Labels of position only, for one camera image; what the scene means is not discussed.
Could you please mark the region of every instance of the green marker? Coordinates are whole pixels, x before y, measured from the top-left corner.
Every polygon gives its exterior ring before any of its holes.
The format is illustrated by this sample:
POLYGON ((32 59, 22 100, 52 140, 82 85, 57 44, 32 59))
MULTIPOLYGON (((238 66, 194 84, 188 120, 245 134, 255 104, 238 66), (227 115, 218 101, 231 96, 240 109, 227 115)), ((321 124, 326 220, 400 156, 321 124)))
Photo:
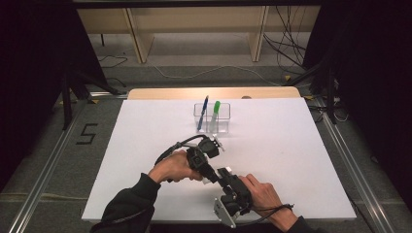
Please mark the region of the green marker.
POLYGON ((210 121, 210 132, 212 133, 216 132, 216 118, 218 117, 220 107, 221 107, 221 102, 216 101, 215 107, 213 108, 212 120, 210 121))

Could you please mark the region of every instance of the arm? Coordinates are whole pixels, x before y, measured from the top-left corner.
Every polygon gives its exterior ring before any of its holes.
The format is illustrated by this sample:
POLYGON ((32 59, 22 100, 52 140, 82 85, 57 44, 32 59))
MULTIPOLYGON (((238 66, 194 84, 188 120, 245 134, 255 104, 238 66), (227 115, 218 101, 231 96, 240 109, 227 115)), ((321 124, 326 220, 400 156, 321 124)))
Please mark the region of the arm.
POLYGON ((139 182, 131 188, 120 191, 107 205, 102 221, 90 232, 145 232, 155 212, 155 199, 160 183, 172 179, 178 182, 184 178, 201 181, 202 177, 190 169, 186 152, 175 151, 156 164, 148 175, 142 173, 139 182), (120 223, 108 223, 121 219, 120 223))
MULTIPOLYGON (((251 191, 255 212, 260 216, 267 216, 269 211, 259 211, 264 209, 282 206, 281 199, 271 183, 260 183, 252 174, 246 177, 239 176, 239 179, 251 191)), ((314 230, 300 216, 297 217, 290 209, 284 208, 271 215, 268 220, 282 232, 288 233, 311 233, 325 232, 322 229, 314 230)))

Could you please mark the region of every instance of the black sleeve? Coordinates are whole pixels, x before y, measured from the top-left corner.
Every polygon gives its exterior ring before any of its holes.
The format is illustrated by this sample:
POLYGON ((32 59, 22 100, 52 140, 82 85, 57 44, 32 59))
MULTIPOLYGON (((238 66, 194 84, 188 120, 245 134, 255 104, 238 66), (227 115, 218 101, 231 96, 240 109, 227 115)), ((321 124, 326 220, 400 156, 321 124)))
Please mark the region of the black sleeve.
POLYGON ((159 189, 160 184, 142 173, 136 185, 123 189, 109 202, 102 221, 90 232, 145 232, 155 212, 154 203, 159 189))
POLYGON ((327 233, 324 229, 312 229, 308 223, 305 221, 303 216, 297 219, 297 222, 289 229, 287 233, 327 233))

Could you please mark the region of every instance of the aluminum rail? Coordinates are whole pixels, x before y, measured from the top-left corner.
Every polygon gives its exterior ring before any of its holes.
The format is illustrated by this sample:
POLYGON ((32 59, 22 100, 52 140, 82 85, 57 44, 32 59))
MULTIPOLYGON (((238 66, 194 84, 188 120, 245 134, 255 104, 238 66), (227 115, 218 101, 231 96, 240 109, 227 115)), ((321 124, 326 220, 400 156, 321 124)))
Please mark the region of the aluminum rail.
POLYGON ((68 139, 70 138, 72 131, 77 123, 77 119, 79 118, 79 115, 82 112, 82 110, 85 108, 86 103, 87 100, 80 100, 77 103, 75 115, 73 117, 72 122, 69 124, 67 129, 61 133, 45 167, 42 170, 42 173, 40 174, 30 193, 28 194, 26 200, 21 205, 20 210, 17 212, 17 215, 9 230, 10 233, 24 232, 29 220, 31 219, 31 216, 33 215, 37 207, 37 204, 39 203, 39 200, 44 190, 46 189, 49 183, 50 178, 52 177, 55 165, 57 164, 60 156, 63 154, 64 149, 66 148, 68 139))
MULTIPOLYGON (((316 99, 320 107, 325 107, 325 103, 321 98, 316 99)), ((330 134, 330 137, 333 139, 333 142, 336 144, 336 147, 342 156, 343 162, 345 163, 346 168, 349 171, 349 174, 352 177, 352 180, 357 187, 360 197, 362 198, 366 208, 369 210, 369 213, 380 233, 395 233, 395 229, 391 224, 388 215, 385 213, 381 204, 378 201, 375 193, 370 187, 369 183, 366 180, 361 168, 359 167, 354 155, 349 150, 345 140, 343 139, 339 128, 336 124, 333 124, 328 116, 324 117, 324 123, 326 125, 327 131, 330 134)))
POLYGON ((122 95, 114 95, 110 92, 101 91, 101 92, 91 92, 89 99, 100 100, 100 99, 127 99, 128 92, 122 95))

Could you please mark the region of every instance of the wire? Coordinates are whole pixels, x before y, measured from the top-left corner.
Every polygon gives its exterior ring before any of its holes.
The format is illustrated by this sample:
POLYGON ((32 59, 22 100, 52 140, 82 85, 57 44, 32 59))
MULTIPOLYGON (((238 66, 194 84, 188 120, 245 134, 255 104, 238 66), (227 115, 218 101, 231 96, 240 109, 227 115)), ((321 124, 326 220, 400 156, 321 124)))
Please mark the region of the wire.
POLYGON ((290 69, 291 69, 292 67, 295 67, 295 66, 292 65, 292 66, 290 66, 288 69, 285 69, 285 67, 280 66, 279 68, 281 68, 281 70, 282 70, 281 76, 283 76, 283 74, 284 74, 285 72, 291 73, 291 74, 294 74, 294 75, 303 75, 302 73, 297 73, 297 72, 295 72, 295 71, 291 71, 290 69))
POLYGON ((114 67, 117 67, 118 65, 122 64, 123 62, 127 61, 127 57, 124 57, 124 56, 113 56, 113 55, 107 55, 107 56, 103 57, 102 59, 100 59, 99 61, 103 61, 103 60, 105 60, 107 57, 120 58, 120 59, 123 59, 123 61, 121 61, 121 62, 119 62, 118 64, 113 65, 113 66, 102 66, 102 68, 114 68, 114 67))
POLYGON ((127 87, 127 85, 126 84, 124 84, 122 81, 120 81, 119 79, 116 79, 116 78, 107 78, 106 80, 116 80, 116 81, 118 81, 123 87, 127 87))
MULTIPOLYGON (((294 22, 294 19, 295 19, 295 17, 296 17, 296 13, 297 13, 298 10, 299 10, 299 7, 297 7, 297 9, 294 11, 293 19, 292 19, 292 22, 291 22, 291 7, 288 6, 288 8, 287 8, 288 20, 287 20, 287 22, 285 22, 285 21, 284 21, 284 18, 283 18, 282 15, 280 14, 279 8, 276 7, 276 11, 277 11, 277 13, 278 13, 278 15, 279 15, 279 17, 280 17, 280 19, 281 19, 281 21, 282 21, 282 24, 283 24, 284 27, 285 27, 285 31, 283 32, 283 35, 284 35, 284 36, 283 36, 283 38, 282 38, 282 42, 283 42, 284 38, 286 38, 286 39, 288 39, 288 40, 292 43, 293 52, 294 52, 294 54, 295 54, 295 56, 296 56, 297 61, 295 61, 295 60, 293 60, 293 59, 290 59, 289 57, 288 57, 288 59, 291 60, 291 61, 292 61, 293 63, 295 63, 296 65, 302 67, 302 66, 301 66, 301 62, 300 62, 300 58, 299 58, 299 56, 300 56, 300 57, 302 57, 302 59, 303 59, 303 55, 302 55, 302 53, 300 52, 301 46, 298 45, 298 44, 294 41, 293 36, 292 36, 292 24, 293 24, 293 22, 294 22)), ((303 18, 304 18, 305 13, 306 13, 306 7, 304 8, 304 12, 303 12, 302 18, 300 19, 299 29, 298 29, 298 33, 297 33, 297 35, 296 35, 296 39, 297 39, 298 34, 300 33, 300 27, 301 27, 301 24, 302 24, 302 21, 303 21, 303 18)))
MULTIPOLYGON (((318 110, 318 111, 327 111, 329 107, 319 107, 319 106, 314 106, 314 105, 308 105, 308 108, 311 110, 318 110)), ((333 106, 333 109, 343 109, 342 106, 333 106)))
POLYGON ((324 120, 324 114, 327 110, 327 107, 318 107, 318 106, 308 105, 308 108, 309 108, 310 111, 319 111, 319 113, 320 113, 318 118, 314 119, 315 123, 319 123, 322 120, 324 120))
POLYGON ((167 78, 167 79, 193 79, 193 78, 196 78, 196 77, 198 77, 198 76, 201 76, 201 75, 204 75, 204 74, 213 72, 213 71, 220 70, 220 69, 222 69, 222 68, 230 67, 230 68, 236 68, 236 69, 239 69, 239 70, 242 70, 242 71, 247 71, 247 72, 253 73, 253 74, 255 74, 256 76, 258 76, 261 80, 263 80, 263 81, 265 81, 265 82, 267 82, 267 83, 270 83, 270 84, 273 84, 273 85, 276 85, 276 86, 281 86, 280 84, 277 84, 277 83, 274 83, 274 82, 271 82, 271 81, 265 79, 263 76, 261 76, 261 75, 260 75, 258 72, 256 72, 256 71, 249 70, 249 69, 242 68, 242 67, 238 67, 238 66, 220 66, 220 67, 217 67, 217 68, 214 68, 214 69, 211 69, 211 70, 207 70, 207 71, 204 71, 204 72, 200 72, 200 73, 198 73, 198 74, 196 74, 196 75, 186 76, 186 77, 180 77, 180 76, 169 76, 169 75, 165 75, 157 66, 151 64, 149 61, 148 61, 148 64, 150 64, 151 66, 155 67, 156 70, 160 73, 160 75, 163 76, 164 78, 167 78))
POLYGON ((285 58, 289 59, 291 62, 293 62, 294 64, 296 64, 297 66, 299 66, 299 67, 302 68, 302 66, 301 66, 297 61, 293 60, 291 57, 289 57, 288 55, 286 55, 284 52, 282 52, 282 51, 280 50, 280 46, 283 45, 283 38, 284 38, 284 37, 282 38, 282 41, 278 43, 278 44, 279 44, 279 48, 276 48, 274 45, 272 45, 271 39, 270 39, 266 34, 263 34, 263 38, 266 40, 267 44, 269 44, 269 46, 270 46, 272 49, 274 49, 275 51, 278 52, 277 61, 278 61, 278 66, 279 66, 279 67, 282 67, 282 65, 280 64, 280 60, 279 60, 279 53, 280 53, 280 54, 282 54, 285 58))
MULTIPOLYGON (((339 107, 336 106, 338 102, 339 102, 339 101, 334 102, 334 104, 333 104, 333 109, 339 109, 339 107)), ((335 118, 336 118, 338 121, 340 121, 340 122, 345 122, 345 121, 348 120, 348 118, 349 118, 349 114, 347 114, 345 117, 341 117, 341 116, 338 116, 338 115, 336 114, 336 112, 333 112, 333 115, 334 115, 335 118)))
POLYGON ((259 219, 256 219, 256 220, 253 220, 253 221, 250 221, 250 222, 236 224, 236 226, 246 226, 246 225, 252 225, 252 224, 259 223, 259 222, 267 219, 268 217, 272 216, 273 214, 275 214, 276 212, 278 212, 278 211, 280 211, 284 208, 288 208, 288 209, 292 210, 293 205, 285 204, 285 205, 282 205, 282 206, 279 206, 279 207, 276 207, 276 208, 270 208, 270 209, 265 209, 265 210, 257 210, 257 211, 270 211, 270 213, 267 214, 266 216, 263 216, 259 219))
POLYGON ((186 143, 190 142, 191 140, 194 140, 196 138, 207 138, 206 135, 204 134, 199 134, 199 135, 194 135, 182 142, 177 142, 175 145, 173 145, 172 147, 170 147, 168 150, 166 150, 165 152, 163 152, 158 159, 155 161, 154 165, 156 165, 157 163, 159 163, 161 160, 163 160, 164 158, 168 157, 174 150, 177 150, 181 147, 184 147, 186 143))
MULTIPOLYGON (((277 42, 277 41, 275 41, 275 40, 270 39, 269 37, 267 37, 267 39, 268 39, 271 43, 279 44, 279 45, 281 45, 281 46, 293 47, 293 45, 291 45, 291 44, 280 43, 280 42, 277 42)), ((304 47, 302 47, 302 46, 299 46, 299 45, 296 45, 296 47, 299 48, 299 49, 301 49, 301 50, 306 50, 306 48, 304 48, 304 47)))

